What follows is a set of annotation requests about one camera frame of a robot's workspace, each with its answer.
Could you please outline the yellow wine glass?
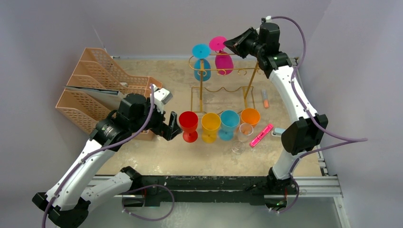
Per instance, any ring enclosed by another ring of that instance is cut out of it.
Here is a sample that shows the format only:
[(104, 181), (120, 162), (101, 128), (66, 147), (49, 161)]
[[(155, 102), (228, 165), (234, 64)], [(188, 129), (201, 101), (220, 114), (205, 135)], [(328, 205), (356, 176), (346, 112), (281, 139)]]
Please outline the yellow wine glass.
[(221, 127), (221, 119), (215, 113), (206, 113), (202, 119), (202, 140), (205, 143), (213, 143), (217, 139), (217, 132)]

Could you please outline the red wine glass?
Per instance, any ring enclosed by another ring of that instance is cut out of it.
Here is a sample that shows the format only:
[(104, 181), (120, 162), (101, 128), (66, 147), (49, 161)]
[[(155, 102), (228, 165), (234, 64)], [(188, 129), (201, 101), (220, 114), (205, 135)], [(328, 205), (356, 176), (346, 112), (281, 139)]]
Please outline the red wine glass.
[(187, 143), (193, 143), (198, 138), (197, 127), (199, 118), (196, 113), (192, 111), (186, 111), (180, 114), (179, 124), (183, 130), (183, 139)]

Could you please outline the magenta wine glass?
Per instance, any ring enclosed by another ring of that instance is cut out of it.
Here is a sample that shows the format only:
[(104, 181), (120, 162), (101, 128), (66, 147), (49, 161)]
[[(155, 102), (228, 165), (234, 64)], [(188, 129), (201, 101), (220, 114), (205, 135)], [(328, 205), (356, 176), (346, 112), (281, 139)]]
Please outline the magenta wine glass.
[(222, 76), (232, 73), (234, 68), (232, 57), (224, 51), (226, 47), (224, 41), (226, 40), (224, 36), (216, 36), (209, 42), (210, 49), (216, 53), (215, 66), (218, 70), (217, 74)]

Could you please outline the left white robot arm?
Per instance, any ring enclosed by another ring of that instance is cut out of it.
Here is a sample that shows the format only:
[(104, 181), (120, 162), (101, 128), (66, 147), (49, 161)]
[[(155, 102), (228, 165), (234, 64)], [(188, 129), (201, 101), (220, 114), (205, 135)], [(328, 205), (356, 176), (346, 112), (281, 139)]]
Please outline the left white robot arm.
[(151, 92), (149, 98), (128, 94), (118, 109), (99, 121), (64, 176), (48, 191), (34, 195), (33, 203), (44, 212), (42, 226), (49, 219), (61, 228), (77, 228), (91, 211), (117, 194), (156, 193), (160, 185), (144, 181), (130, 166), (101, 184), (88, 187), (88, 183), (124, 143), (142, 131), (150, 130), (168, 141), (182, 132), (175, 112), (171, 112), (169, 123), (164, 123), (163, 108), (171, 99), (172, 94), (164, 89)]

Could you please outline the clear wine glass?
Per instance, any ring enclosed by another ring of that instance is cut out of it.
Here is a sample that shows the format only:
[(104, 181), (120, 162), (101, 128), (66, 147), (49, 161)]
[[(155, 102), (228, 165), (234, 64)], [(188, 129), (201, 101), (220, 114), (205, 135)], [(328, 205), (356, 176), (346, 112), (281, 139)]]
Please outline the clear wine glass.
[(237, 131), (237, 137), (232, 143), (231, 150), (236, 154), (241, 154), (245, 151), (246, 144), (253, 134), (254, 128), (249, 123), (242, 123)]

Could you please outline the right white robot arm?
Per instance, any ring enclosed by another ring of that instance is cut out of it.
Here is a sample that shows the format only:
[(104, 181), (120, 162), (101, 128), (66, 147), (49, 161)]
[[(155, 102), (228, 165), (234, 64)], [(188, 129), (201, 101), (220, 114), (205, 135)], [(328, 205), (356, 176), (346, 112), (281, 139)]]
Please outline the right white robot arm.
[(297, 159), (320, 144), (328, 125), (325, 114), (318, 114), (308, 103), (288, 55), (279, 50), (280, 28), (264, 22), (259, 29), (249, 28), (241, 35), (224, 41), (224, 46), (241, 58), (255, 57), (259, 68), (278, 90), (290, 117), (291, 125), (281, 136), (283, 152), (270, 168), (267, 188), (279, 193), (291, 179)]

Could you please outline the orange wine glass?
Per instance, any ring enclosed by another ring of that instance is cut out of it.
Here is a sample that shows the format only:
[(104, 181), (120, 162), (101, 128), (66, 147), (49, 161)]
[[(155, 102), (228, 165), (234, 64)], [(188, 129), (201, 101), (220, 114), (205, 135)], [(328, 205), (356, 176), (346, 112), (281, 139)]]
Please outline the orange wine glass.
[(238, 112), (238, 115), (240, 116), (239, 126), (242, 123), (249, 123), (253, 126), (253, 128), (255, 128), (257, 124), (260, 122), (260, 113), (257, 109), (254, 108), (246, 108)]

